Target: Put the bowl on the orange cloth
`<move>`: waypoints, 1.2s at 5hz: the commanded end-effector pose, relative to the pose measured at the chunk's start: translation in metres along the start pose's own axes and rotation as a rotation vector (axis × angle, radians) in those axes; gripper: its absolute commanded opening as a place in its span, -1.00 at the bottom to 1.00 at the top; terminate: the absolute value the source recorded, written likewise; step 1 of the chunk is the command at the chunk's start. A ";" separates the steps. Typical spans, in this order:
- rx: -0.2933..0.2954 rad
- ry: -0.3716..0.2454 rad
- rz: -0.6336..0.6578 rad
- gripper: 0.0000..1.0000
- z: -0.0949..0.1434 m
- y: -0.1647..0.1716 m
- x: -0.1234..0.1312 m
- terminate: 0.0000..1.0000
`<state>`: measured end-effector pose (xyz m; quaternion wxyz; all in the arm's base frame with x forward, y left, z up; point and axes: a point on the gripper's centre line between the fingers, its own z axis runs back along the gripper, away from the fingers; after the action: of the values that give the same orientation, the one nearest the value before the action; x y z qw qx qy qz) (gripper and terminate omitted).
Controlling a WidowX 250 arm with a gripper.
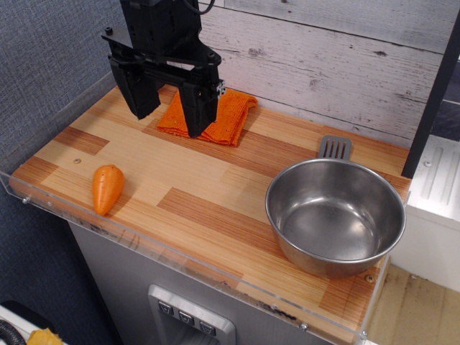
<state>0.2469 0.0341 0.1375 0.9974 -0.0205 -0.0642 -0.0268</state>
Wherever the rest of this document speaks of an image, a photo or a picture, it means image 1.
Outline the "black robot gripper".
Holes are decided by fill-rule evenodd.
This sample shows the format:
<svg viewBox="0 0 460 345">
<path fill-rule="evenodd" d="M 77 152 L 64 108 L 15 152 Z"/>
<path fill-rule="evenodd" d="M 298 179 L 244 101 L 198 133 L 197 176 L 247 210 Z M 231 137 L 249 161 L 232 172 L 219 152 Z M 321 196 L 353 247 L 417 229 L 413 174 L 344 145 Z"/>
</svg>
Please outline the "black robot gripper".
<svg viewBox="0 0 460 345">
<path fill-rule="evenodd" d="M 129 110 L 139 120 L 159 105 L 157 85 L 179 88 L 190 138 L 216 121 L 225 92 L 219 78 L 221 57 L 199 38 L 197 1 L 122 1 L 126 24 L 106 27 L 109 64 Z"/>
</svg>

